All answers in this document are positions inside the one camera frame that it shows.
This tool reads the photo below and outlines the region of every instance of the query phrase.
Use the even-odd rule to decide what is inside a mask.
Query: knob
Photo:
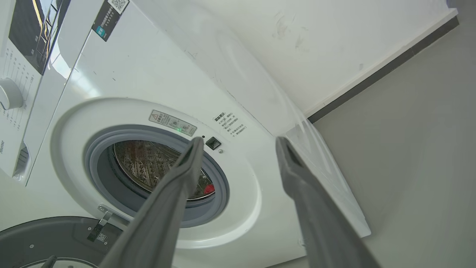
[[[5,110],[23,106],[21,91],[10,78],[0,79],[0,104]]]

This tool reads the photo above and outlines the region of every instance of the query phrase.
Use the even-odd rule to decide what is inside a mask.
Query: sticker
[[[100,234],[99,234],[99,236],[98,236],[98,240],[99,240],[99,241],[106,242],[106,239],[108,239],[108,236],[106,236],[106,235],[103,234],[103,233],[100,233]]]
[[[127,4],[129,0],[105,0],[102,4],[92,29],[104,41],[109,39]]]
[[[156,110],[152,110],[152,114],[149,116],[149,121],[168,126],[189,136],[192,136],[197,130],[197,127],[192,124]]]
[[[246,126],[233,113],[220,113],[213,120],[233,137],[238,136],[246,129]]]

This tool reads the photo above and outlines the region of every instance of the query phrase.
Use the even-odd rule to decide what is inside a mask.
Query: washing machine
[[[173,265],[263,268],[298,258],[305,241],[275,152],[285,136],[357,233],[370,234],[321,135],[200,2],[18,0],[2,12],[0,167],[23,202],[54,204],[2,230],[51,216],[125,229],[201,137],[203,166]],[[90,243],[110,247],[101,234]]]

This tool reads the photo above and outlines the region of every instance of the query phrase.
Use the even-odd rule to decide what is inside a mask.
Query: control panel
[[[17,0],[0,48],[0,168],[19,181],[30,164],[24,144],[38,87],[70,0]]]
[[[0,58],[0,168],[14,177],[41,75],[8,40]]]
[[[8,38],[43,75],[70,0],[17,1]]]

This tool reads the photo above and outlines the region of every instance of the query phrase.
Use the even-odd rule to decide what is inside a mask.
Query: dark trim strip
[[[367,87],[373,85],[378,80],[382,79],[384,76],[395,70],[398,66],[402,65],[413,56],[418,54],[420,51],[431,45],[436,40],[443,37],[452,29],[456,28],[459,25],[459,21],[457,17],[450,19],[448,22],[443,24],[441,27],[436,29],[434,32],[426,36],[423,40],[416,43],[413,47],[409,48],[407,51],[403,52],[400,56],[396,57],[394,60],[389,62],[387,65],[382,67],[382,69],[376,71],[371,76],[367,77],[364,81],[360,82],[355,87],[351,88],[349,91],[344,93],[342,96],[335,99],[333,102],[326,105],[324,108],[320,109],[313,115],[311,115],[308,119],[311,123],[315,123],[317,120],[324,117],[326,114],[330,113],[337,107],[341,106],[346,101],[350,100],[357,94],[361,93]]]

